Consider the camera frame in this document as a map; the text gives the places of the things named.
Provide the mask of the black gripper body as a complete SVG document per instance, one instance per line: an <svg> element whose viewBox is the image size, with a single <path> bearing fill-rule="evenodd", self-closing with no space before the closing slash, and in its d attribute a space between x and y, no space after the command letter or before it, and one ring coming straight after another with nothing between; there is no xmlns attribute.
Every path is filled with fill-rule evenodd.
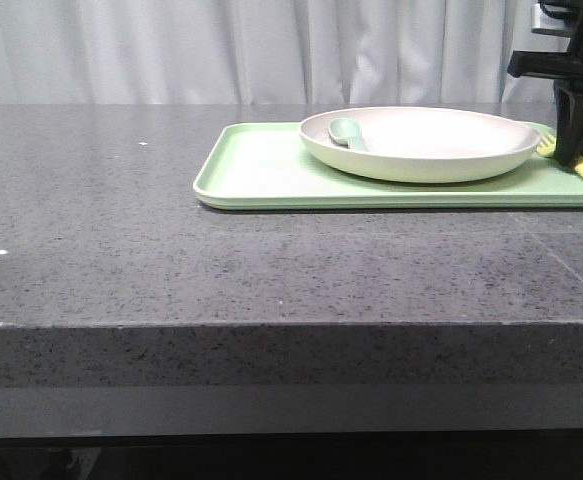
<svg viewBox="0 0 583 480"><path fill-rule="evenodd" d="M507 73L583 83L583 1L537 1L532 7L531 31L569 40L563 52L512 52Z"/></svg>

